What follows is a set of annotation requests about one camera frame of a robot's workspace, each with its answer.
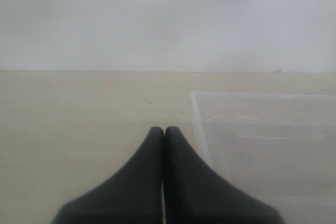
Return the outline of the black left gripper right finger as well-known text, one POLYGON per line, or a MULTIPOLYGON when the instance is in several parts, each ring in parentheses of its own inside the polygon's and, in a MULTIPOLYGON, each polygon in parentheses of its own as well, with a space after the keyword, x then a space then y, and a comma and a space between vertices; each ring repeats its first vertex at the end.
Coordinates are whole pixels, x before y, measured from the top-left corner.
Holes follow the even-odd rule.
POLYGON ((176 126, 165 131, 163 192, 166 223, 284 222, 275 208, 214 172, 176 126))

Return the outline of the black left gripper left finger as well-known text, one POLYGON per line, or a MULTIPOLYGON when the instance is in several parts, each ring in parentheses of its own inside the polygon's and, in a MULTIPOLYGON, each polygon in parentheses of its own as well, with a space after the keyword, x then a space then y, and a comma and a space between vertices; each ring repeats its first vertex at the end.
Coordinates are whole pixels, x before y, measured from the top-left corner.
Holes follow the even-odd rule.
POLYGON ((133 156, 108 180, 64 204, 53 223, 162 223, 164 132, 151 127, 133 156))

